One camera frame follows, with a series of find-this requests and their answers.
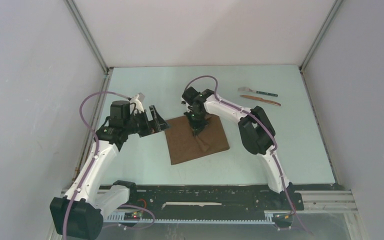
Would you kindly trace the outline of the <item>right aluminium corner post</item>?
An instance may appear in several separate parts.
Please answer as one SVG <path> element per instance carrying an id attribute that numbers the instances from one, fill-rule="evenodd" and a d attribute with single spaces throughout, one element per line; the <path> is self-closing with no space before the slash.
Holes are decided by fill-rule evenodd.
<path id="1" fill-rule="evenodd" d="M 301 65 L 299 66 L 300 72 L 303 73 L 305 69 L 307 68 L 308 64 L 310 63 L 313 55 L 315 54 L 316 50 L 318 49 L 319 45 L 321 44 L 322 40 L 324 39 L 325 35 L 327 34 L 331 24 L 335 20 L 335 17 L 337 16 L 339 10 L 341 9 L 344 0 L 335 0 L 333 2 L 333 5 L 331 6 L 326 18 L 324 19 L 315 39 L 313 40 L 310 48 L 308 49 Z"/>

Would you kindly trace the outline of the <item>aluminium corner post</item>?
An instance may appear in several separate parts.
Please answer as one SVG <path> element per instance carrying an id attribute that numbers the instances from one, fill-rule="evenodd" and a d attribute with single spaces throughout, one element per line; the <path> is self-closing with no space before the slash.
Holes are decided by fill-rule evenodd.
<path id="1" fill-rule="evenodd" d="M 318 49 L 319 45 L 321 44 L 322 40 L 324 39 L 325 35 L 327 34 L 331 24 L 335 20 L 335 17 L 337 16 L 339 10 L 341 9 L 344 0 L 335 0 L 333 2 L 333 5 L 331 6 L 326 18 L 324 19 L 315 39 L 313 40 L 310 48 L 308 49 L 301 65 L 299 66 L 300 72 L 303 73 L 305 69 L 307 68 L 308 64 L 310 63 L 313 55 L 315 54 L 316 50 Z"/>
<path id="2" fill-rule="evenodd" d="M 89 30 L 86 21 L 84 20 L 81 11 L 79 10 L 76 2 L 74 0 L 64 0 L 64 3 L 66 4 L 70 14 L 72 15 L 74 22 L 77 24 L 80 33 L 82 34 L 83 38 L 85 39 L 87 45 L 89 46 L 90 50 L 92 51 L 92 54 L 94 55 L 95 59 L 97 60 L 100 68 L 104 72 L 104 74 L 108 74 L 109 67 L 104 60 L 104 57 L 99 50 L 99 47 Z"/>

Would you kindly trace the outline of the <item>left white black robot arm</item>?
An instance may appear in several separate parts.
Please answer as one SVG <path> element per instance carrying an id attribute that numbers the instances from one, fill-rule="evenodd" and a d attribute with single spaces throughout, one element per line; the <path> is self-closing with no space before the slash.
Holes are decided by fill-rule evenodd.
<path id="1" fill-rule="evenodd" d="M 63 239 L 95 240 L 113 211 L 122 205 L 136 206 L 138 194 L 133 182 L 116 181 L 98 196 L 104 174 L 130 135 L 146 137 L 169 128 L 154 105 L 149 107 L 152 119 L 148 119 L 142 93 L 133 97 L 121 95 L 121 98 L 112 102 L 109 116 L 98 129 L 87 125 L 94 139 L 87 160 L 64 195 L 54 197 L 50 203 L 55 230 Z"/>

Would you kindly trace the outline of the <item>aluminium frame profile front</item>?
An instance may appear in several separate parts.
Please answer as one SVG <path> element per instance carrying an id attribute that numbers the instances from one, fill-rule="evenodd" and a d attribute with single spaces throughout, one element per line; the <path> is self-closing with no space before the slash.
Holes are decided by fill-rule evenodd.
<path id="1" fill-rule="evenodd" d="M 304 210 L 308 214 L 351 214 L 358 208 L 350 190 L 299 190 Z"/>

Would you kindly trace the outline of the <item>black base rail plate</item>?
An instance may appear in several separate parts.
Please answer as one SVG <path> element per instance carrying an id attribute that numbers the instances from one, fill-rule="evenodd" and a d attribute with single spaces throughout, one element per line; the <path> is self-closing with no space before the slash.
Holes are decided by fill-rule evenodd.
<path id="1" fill-rule="evenodd" d="M 127 204 L 144 207 L 159 221 L 264 221 L 265 214 L 304 209 L 302 195 L 267 185 L 135 185 Z"/>

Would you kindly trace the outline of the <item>brown wooden knife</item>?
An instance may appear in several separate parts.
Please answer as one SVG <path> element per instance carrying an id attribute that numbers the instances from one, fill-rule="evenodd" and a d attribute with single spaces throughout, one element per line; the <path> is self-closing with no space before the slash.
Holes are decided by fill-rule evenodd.
<path id="1" fill-rule="evenodd" d="M 240 97 L 245 98 L 245 99 L 249 99 L 249 100 L 254 100 L 254 101 L 262 102 L 262 103 L 267 103 L 267 104 L 275 105 L 275 106 L 278 106 L 278 107 L 282 106 L 279 102 L 272 101 L 272 100 L 267 100 L 267 99 L 264 99 L 262 97 L 251 96 L 251 95 L 240 95 Z"/>

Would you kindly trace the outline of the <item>brown cloth napkin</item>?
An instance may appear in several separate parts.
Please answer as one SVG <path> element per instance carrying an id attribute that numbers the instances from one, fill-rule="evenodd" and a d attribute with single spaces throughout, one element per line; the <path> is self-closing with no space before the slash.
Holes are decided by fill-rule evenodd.
<path id="1" fill-rule="evenodd" d="M 171 165 L 178 165 L 230 149 L 222 122 L 218 116 L 206 117 L 208 125 L 197 136 L 193 135 L 186 116 L 169 119 L 165 137 Z"/>

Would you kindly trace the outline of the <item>left aluminium corner post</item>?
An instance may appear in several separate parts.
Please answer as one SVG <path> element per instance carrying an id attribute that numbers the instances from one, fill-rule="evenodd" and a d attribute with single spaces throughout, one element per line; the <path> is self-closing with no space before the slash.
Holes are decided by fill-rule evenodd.
<path id="1" fill-rule="evenodd" d="M 104 72 L 104 74 L 108 74 L 109 67 L 104 60 L 104 57 L 99 50 L 99 47 L 89 30 L 86 21 L 84 20 L 81 11 L 79 10 L 76 2 L 74 0 L 64 0 L 64 3 L 66 4 L 70 14 L 72 15 L 74 22 L 77 24 L 80 33 L 82 34 L 83 38 L 85 39 L 87 45 L 89 46 L 90 50 L 92 51 L 92 54 L 94 55 L 95 59 L 97 60 L 100 68 Z"/>

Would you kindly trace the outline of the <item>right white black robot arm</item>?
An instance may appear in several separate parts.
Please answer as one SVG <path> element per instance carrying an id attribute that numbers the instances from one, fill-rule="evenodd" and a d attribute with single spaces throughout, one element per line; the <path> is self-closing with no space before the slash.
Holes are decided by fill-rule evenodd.
<path id="1" fill-rule="evenodd" d="M 206 117 L 210 115 L 235 123 L 244 148 L 249 153 L 263 158 L 267 184 L 273 191 L 270 196 L 271 204 L 277 209 L 284 209 L 290 204 L 291 196 L 286 191 L 290 181 L 278 159 L 276 132 L 263 108 L 243 107 L 221 98 L 213 90 L 198 92 L 191 86 L 183 92 L 181 103 L 186 105 L 184 115 L 194 136 L 198 136 L 209 125 Z"/>

